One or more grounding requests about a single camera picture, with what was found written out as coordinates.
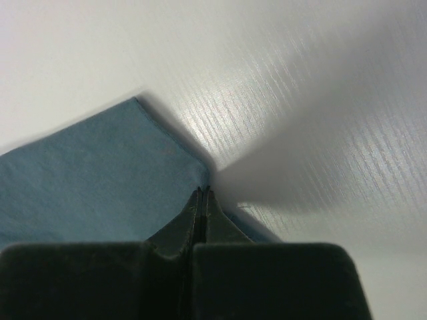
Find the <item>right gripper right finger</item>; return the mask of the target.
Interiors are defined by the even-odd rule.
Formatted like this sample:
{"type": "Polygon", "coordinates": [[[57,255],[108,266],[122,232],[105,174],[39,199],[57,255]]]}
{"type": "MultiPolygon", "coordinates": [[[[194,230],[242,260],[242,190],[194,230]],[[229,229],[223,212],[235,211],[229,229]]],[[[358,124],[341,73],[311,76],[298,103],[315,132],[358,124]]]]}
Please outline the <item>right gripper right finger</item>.
{"type": "Polygon", "coordinates": [[[348,253],[330,243],[256,243],[203,192],[192,253],[194,319],[370,319],[348,253]]]}

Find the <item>grey blue t shirt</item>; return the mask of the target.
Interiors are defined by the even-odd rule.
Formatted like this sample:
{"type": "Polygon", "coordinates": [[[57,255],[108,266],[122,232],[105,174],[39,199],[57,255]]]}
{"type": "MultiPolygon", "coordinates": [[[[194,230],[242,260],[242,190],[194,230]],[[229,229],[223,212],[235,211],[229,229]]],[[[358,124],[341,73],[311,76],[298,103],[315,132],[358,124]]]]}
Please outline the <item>grey blue t shirt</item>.
{"type": "Polygon", "coordinates": [[[1,156],[1,246],[144,241],[209,185],[136,98],[1,156]]]}

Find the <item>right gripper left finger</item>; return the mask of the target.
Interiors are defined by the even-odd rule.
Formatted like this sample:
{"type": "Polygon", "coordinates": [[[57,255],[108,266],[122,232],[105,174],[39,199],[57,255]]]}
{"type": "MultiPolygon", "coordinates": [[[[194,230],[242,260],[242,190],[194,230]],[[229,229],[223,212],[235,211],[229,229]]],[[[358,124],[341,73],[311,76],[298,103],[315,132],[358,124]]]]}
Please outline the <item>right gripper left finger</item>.
{"type": "Polygon", "coordinates": [[[189,319],[203,193],[142,242],[22,243],[1,252],[2,319],[189,319]]]}

